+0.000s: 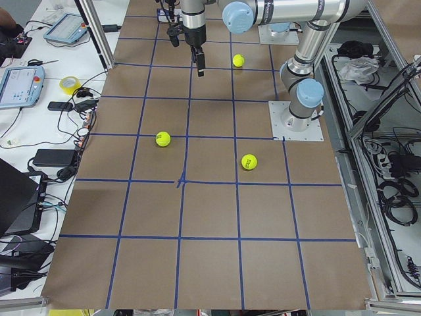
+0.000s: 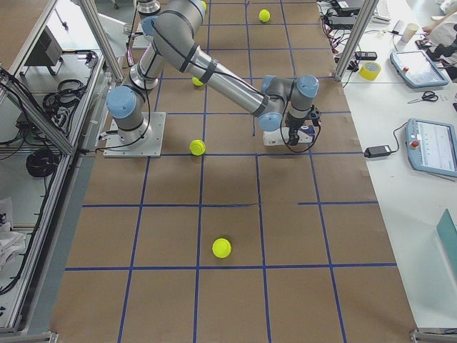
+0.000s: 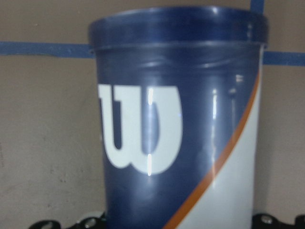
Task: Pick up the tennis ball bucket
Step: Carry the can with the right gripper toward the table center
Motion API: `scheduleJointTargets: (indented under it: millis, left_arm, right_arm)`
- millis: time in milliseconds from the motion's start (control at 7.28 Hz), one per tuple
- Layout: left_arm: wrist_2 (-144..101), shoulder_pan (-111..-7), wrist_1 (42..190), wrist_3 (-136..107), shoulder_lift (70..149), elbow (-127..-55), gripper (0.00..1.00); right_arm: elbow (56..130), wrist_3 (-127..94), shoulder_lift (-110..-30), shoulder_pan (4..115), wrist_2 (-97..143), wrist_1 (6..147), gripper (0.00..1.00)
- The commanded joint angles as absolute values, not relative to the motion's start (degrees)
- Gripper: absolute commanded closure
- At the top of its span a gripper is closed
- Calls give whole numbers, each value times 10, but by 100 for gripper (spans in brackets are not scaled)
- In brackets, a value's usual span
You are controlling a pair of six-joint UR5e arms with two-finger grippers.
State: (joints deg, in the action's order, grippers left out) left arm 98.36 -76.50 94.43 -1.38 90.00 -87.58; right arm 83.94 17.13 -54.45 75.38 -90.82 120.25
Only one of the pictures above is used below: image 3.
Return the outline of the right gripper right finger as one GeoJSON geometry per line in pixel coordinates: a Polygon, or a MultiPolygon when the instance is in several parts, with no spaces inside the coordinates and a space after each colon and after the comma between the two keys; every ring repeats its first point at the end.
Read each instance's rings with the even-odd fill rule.
{"type": "Polygon", "coordinates": [[[292,222],[283,220],[270,211],[254,209],[252,211],[252,228],[253,229],[304,229],[305,212],[293,214],[292,222]]]}

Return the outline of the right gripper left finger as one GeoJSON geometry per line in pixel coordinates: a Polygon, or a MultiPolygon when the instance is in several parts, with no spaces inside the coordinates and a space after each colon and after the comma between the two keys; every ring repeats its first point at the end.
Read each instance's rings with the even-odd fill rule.
{"type": "Polygon", "coordinates": [[[82,214],[74,221],[61,222],[57,219],[42,219],[30,225],[30,229],[105,229],[106,216],[103,211],[82,214]]]}

